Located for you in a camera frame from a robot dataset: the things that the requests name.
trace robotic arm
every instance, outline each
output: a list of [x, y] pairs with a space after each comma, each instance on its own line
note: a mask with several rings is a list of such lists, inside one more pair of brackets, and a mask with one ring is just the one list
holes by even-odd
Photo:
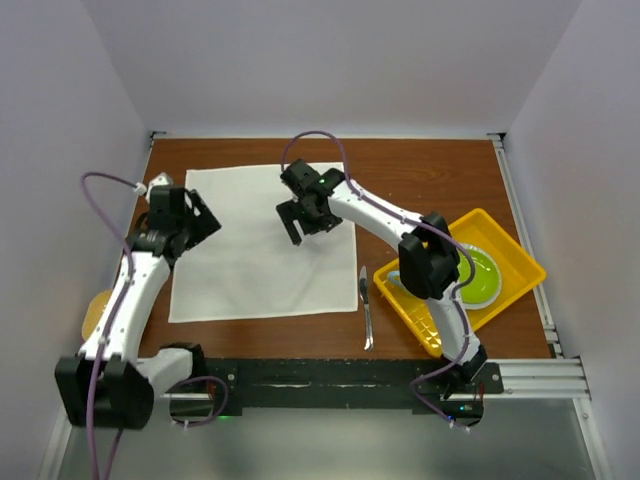
[[452, 299], [459, 277], [458, 252], [440, 236], [397, 220], [361, 197], [365, 194], [403, 219], [427, 223], [449, 235], [444, 218], [435, 212], [425, 217], [405, 211], [372, 195], [351, 180], [356, 190], [361, 192], [358, 195], [347, 185], [340, 170], [332, 168], [320, 175], [301, 159], [289, 165], [280, 178], [294, 198], [278, 205], [276, 210], [295, 245], [300, 245], [302, 238], [294, 222], [298, 223], [303, 234], [313, 235], [332, 230], [345, 218], [351, 220], [398, 252], [400, 280], [411, 294], [425, 299], [442, 340], [443, 356], [448, 360], [455, 360], [460, 354], [465, 340], [463, 321], [467, 323], [469, 345], [455, 370], [461, 380], [471, 381], [486, 362], [487, 355], [466, 314], [460, 318]]
[[[96, 427], [140, 429], [153, 410], [154, 399], [173, 385], [207, 374], [199, 345], [173, 344], [153, 358], [138, 359], [142, 333], [160, 289], [175, 262], [220, 229], [220, 223], [195, 190], [173, 185], [162, 174], [152, 180], [146, 195], [149, 211], [138, 218], [128, 241], [134, 273], [106, 341], [99, 377], [94, 421]], [[73, 357], [62, 357], [55, 370], [67, 415], [84, 426], [89, 379], [107, 319], [128, 271], [123, 257], [113, 293], [100, 322]]]

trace yellow round object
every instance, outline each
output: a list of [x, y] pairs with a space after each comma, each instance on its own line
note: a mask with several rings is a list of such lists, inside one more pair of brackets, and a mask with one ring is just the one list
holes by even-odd
[[85, 341], [91, 336], [98, 322], [100, 322], [112, 292], [113, 290], [105, 290], [91, 300], [89, 308], [87, 308], [87, 314], [84, 316], [84, 322], [82, 322], [82, 338]]

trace gray floor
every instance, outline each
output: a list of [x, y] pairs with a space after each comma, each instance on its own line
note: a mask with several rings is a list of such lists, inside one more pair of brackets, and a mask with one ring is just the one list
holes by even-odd
[[[405, 411], [246, 410], [187, 432], [167, 412], [125, 433], [111, 480], [594, 478], [570, 401], [492, 400], [471, 435]], [[113, 432], [97, 437], [104, 459]], [[60, 478], [90, 478], [85, 430]]]

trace green plate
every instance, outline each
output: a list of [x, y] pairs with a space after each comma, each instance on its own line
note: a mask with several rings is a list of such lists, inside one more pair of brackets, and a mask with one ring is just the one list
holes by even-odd
[[[480, 309], [491, 305], [502, 289], [502, 275], [496, 262], [484, 250], [474, 246], [463, 244], [467, 249], [473, 263], [476, 266], [476, 276], [470, 285], [462, 287], [462, 301], [467, 309]], [[460, 263], [458, 264], [460, 272], [460, 282], [464, 282], [469, 278], [471, 268], [469, 261], [464, 255], [460, 255]]]

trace cable connector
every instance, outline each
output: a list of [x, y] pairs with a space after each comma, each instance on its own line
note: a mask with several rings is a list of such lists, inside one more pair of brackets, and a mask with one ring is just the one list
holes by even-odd
[[138, 182], [136, 183], [136, 187], [133, 189], [133, 192], [139, 197], [142, 197], [147, 193], [147, 186], [144, 183]]

